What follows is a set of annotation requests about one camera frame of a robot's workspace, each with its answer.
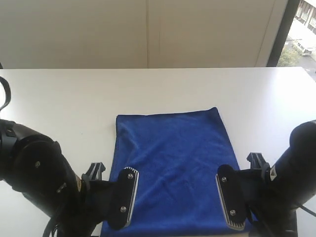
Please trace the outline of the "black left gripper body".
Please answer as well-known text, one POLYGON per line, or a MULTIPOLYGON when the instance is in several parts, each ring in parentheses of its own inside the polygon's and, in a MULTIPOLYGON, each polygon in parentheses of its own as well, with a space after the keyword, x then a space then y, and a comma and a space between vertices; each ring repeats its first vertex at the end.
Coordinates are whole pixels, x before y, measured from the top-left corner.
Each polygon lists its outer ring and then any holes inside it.
POLYGON ((102 162, 91 163, 81 176, 83 182, 83 215, 80 221, 80 237, 88 237, 95 227, 110 220, 111 202, 116 183, 102 179, 106 170, 102 162))

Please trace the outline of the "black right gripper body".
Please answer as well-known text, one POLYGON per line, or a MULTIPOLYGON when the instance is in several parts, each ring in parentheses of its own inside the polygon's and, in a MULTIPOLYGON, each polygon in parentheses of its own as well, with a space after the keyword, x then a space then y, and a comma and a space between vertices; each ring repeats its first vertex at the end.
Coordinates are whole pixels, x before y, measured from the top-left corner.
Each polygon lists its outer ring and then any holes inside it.
POLYGON ((270 165, 261 153, 247 156, 250 168, 237 172, 244 196, 250 237, 295 237, 296 211, 270 187, 270 165))

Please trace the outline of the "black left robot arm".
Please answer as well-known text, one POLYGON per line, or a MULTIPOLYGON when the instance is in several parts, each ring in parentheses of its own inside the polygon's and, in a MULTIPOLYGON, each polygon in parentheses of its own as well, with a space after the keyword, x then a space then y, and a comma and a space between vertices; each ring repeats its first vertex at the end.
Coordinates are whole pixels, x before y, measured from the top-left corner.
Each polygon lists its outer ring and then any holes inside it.
POLYGON ((88 237, 108 219, 112 182, 98 179, 102 164, 81 176, 58 142, 13 121, 0 122, 0 178, 44 212, 45 237, 88 237))

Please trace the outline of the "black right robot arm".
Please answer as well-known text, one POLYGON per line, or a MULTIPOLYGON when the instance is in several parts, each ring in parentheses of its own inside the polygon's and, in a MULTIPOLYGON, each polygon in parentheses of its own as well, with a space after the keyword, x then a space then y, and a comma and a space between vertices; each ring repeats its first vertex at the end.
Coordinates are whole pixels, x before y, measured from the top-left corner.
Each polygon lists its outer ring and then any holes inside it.
POLYGON ((290 134, 289 147, 275 162, 238 172, 245 194, 250 236, 296 237, 297 209, 316 194, 316 122, 290 134))

